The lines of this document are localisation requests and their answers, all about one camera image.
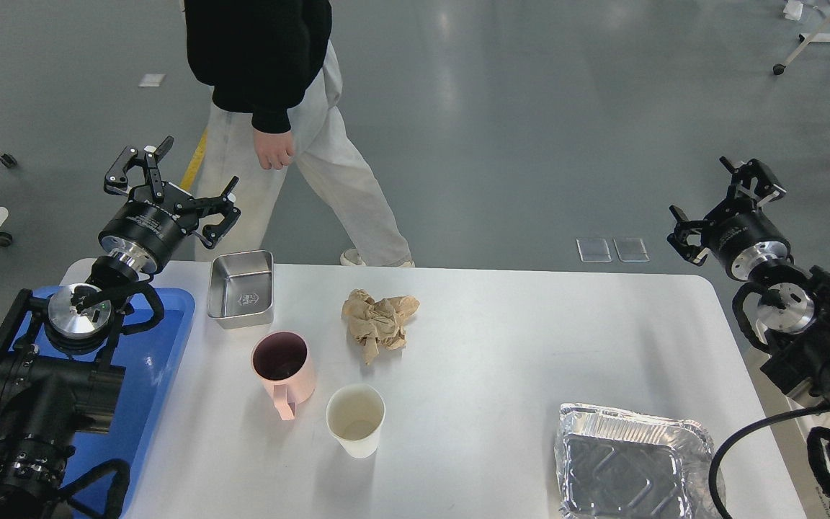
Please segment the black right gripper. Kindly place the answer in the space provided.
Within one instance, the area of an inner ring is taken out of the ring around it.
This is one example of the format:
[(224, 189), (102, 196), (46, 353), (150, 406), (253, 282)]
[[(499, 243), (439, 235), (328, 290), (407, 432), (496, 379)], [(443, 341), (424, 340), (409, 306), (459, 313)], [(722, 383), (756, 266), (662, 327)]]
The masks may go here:
[[(757, 159), (735, 164), (722, 156), (719, 161), (731, 175), (724, 199), (700, 220), (689, 220), (680, 207), (669, 206), (676, 223), (666, 240), (696, 266), (705, 264), (710, 250), (729, 278), (747, 282), (759, 265), (790, 257), (790, 242), (761, 210), (786, 197), (787, 190)], [(695, 234), (702, 234), (702, 245), (689, 243)]]

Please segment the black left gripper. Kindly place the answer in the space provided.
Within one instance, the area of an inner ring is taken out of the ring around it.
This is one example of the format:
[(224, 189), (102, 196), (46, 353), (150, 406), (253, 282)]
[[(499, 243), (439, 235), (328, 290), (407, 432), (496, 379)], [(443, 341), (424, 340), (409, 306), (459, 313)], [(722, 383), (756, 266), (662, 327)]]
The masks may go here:
[[(221, 194), (211, 198), (194, 198), (171, 182), (161, 179), (159, 162), (174, 147), (174, 137), (165, 137), (154, 150), (126, 147), (103, 178), (103, 191), (115, 196), (128, 194), (128, 172), (141, 168), (148, 186), (134, 187), (130, 197), (99, 233), (103, 250), (116, 249), (136, 258), (133, 267), (147, 275), (158, 275), (186, 236), (196, 236), (205, 249), (214, 249), (234, 227), (241, 215), (235, 206), (234, 175)], [(222, 216), (218, 223), (201, 220)]]

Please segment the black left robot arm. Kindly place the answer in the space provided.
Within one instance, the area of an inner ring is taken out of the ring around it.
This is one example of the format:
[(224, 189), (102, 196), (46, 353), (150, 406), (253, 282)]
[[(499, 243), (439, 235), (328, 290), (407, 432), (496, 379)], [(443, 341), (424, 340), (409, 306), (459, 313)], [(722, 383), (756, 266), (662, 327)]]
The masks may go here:
[(112, 362), (122, 336), (165, 316), (151, 285), (185, 237), (214, 249), (241, 215), (233, 196), (197, 198), (164, 181), (174, 145), (127, 148), (103, 190), (126, 201), (99, 234), (103, 255), (82, 283), (46, 298), (24, 289), (0, 327), (0, 518), (50, 518), (59, 507), (89, 518), (122, 515), (130, 464), (112, 458), (65, 483), (76, 433), (108, 433), (125, 369)]

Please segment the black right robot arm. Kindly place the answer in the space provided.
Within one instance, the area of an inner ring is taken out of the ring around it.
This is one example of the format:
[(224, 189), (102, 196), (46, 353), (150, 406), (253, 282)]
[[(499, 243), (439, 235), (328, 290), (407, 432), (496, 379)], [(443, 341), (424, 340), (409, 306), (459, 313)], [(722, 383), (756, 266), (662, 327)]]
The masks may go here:
[[(768, 357), (761, 371), (784, 395), (807, 387), (818, 399), (812, 407), (743, 427), (718, 448), (709, 467), (709, 492), (719, 515), (727, 518), (718, 483), (725, 454), (761, 428), (830, 412), (830, 273), (819, 266), (798, 267), (790, 242), (764, 215), (765, 204), (786, 195), (772, 170), (755, 159), (719, 161), (729, 173), (724, 199), (697, 220), (672, 206), (676, 224), (666, 240), (685, 262), (701, 266), (712, 255), (721, 263), (741, 285), (732, 301), (738, 328)], [(811, 428), (806, 446), (811, 473), (830, 499), (830, 428)]]

